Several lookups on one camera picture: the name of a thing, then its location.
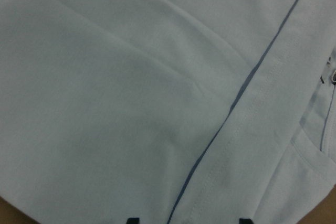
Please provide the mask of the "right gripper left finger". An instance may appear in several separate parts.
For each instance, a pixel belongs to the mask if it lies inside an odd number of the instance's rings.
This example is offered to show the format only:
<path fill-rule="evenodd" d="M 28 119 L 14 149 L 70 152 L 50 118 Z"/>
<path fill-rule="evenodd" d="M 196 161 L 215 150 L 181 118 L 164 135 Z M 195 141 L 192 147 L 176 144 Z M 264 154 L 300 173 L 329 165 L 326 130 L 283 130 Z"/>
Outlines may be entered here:
<path fill-rule="evenodd" d="M 139 217 L 132 217 L 127 219 L 127 224 L 139 224 L 140 218 Z"/>

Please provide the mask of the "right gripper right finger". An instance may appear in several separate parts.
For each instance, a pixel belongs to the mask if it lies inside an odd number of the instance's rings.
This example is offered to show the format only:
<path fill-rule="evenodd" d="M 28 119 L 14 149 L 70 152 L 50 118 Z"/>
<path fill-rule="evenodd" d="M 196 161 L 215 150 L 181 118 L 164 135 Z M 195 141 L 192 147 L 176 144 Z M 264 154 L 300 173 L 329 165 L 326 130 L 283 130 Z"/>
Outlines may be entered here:
<path fill-rule="evenodd" d="M 240 218 L 239 224 L 253 224 L 253 221 L 250 218 Z"/>

